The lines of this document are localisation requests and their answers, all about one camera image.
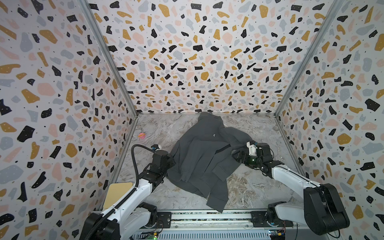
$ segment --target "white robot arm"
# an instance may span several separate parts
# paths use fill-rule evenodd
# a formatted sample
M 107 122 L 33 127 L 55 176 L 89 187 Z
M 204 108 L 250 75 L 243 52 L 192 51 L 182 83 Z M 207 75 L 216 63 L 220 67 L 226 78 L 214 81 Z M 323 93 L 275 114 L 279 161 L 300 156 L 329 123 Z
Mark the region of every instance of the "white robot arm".
M 152 163 L 140 174 L 133 153 L 135 147 L 153 152 Z M 160 221 L 156 206 L 143 200 L 163 182 L 167 170 L 174 165 L 172 156 L 158 145 L 153 145 L 151 149 L 134 145 L 131 151 L 136 173 L 135 185 L 110 208 L 100 214 L 92 213 L 84 223 L 80 240 L 129 239 L 143 226 L 163 228 L 169 224 L 169 219 Z M 320 184 L 305 178 L 282 162 L 274 161 L 268 144 L 248 142 L 247 147 L 232 156 L 252 169 L 261 170 L 264 176 L 282 182 L 303 198 L 304 208 L 286 202 L 269 204 L 269 222 L 290 220 L 307 225 L 318 235 L 349 226 L 349 218 L 336 188 L 331 184 Z

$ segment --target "gray jacket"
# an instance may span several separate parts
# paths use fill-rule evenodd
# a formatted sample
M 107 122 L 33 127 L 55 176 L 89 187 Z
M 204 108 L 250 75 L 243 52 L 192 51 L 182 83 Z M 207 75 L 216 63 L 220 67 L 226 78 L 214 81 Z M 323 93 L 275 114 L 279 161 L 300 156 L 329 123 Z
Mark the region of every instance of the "gray jacket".
M 208 198 L 207 205 L 223 212 L 228 201 L 227 177 L 240 165 L 231 156 L 252 138 L 221 117 L 201 113 L 198 122 L 176 142 L 171 155 L 176 163 L 168 170 L 171 183 Z

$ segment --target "gray marble surface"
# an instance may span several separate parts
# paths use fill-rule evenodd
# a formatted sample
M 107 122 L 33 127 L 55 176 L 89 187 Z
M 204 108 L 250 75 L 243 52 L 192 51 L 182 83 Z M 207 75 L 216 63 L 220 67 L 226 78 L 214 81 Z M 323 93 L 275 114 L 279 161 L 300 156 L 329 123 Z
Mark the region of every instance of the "gray marble surface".
M 289 155 L 283 137 L 275 120 L 263 115 L 220 115 L 224 125 L 235 127 L 248 133 L 256 142 L 266 142 L 275 153 L 275 159 L 284 162 L 296 170 Z M 198 115 L 140 115 L 133 134 L 129 151 L 123 162 L 118 182 L 134 182 L 135 175 L 131 159 L 131 146 L 141 144 L 150 147 L 160 144 L 168 152 L 176 141 L 197 122 Z M 138 138 L 145 133 L 144 139 Z M 152 161 L 151 152 L 136 147 L 135 159 L 139 173 Z M 225 209 L 262 209 L 268 204 L 278 201 L 289 201 L 295 193 L 284 184 L 265 177 L 256 171 L 241 165 L 228 179 L 228 202 Z M 145 202 L 156 205 L 158 209 L 210 209 L 203 197 L 186 192 L 167 179 L 145 199 Z

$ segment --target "patterned wallpaper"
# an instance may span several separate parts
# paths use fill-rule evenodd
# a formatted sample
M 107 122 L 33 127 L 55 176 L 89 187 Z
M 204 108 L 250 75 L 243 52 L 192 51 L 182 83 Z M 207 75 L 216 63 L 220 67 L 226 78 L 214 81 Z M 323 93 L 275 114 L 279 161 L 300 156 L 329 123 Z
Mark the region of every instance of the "patterned wallpaper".
M 333 1 L 89 0 L 138 112 L 274 112 Z
M 333 184 L 344 239 L 383 239 L 384 1 L 345 1 L 278 117 L 307 177 Z
M 78 239 L 130 113 L 76 1 L 0 7 L 0 238 Z

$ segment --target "black joint motor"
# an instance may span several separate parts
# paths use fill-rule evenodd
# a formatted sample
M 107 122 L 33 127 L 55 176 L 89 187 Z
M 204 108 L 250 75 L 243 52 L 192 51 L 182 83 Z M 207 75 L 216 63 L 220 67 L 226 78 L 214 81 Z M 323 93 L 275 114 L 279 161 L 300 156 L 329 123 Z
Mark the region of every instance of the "black joint motor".
M 240 163 L 245 164 L 247 167 L 252 169 L 261 170 L 264 174 L 272 178 L 271 169 L 276 166 L 283 164 L 280 161 L 274 161 L 271 154 L 271 148 L 265 142 L 256 143 L 251 141 L 250 144 L 255 144 L 256 146 L 256 156 L 249 155 L 249 150 L 247 147 L 239 149 L 232 156 L 233 158 Z
M 152 191 L 163 182 L 164 177 L 167 174 L 167 170 L 175 165 L 173 157 L 165 150 L 157 150 L 152 155 L 152 162 L 148 164 L 142 173 L 139 175 L 139 179 L 148 180 L 152 184 Z
M 304 189 L 304 213 L 308 227 L 317 235 L 349 227 L 348 215 L 332 184 Z

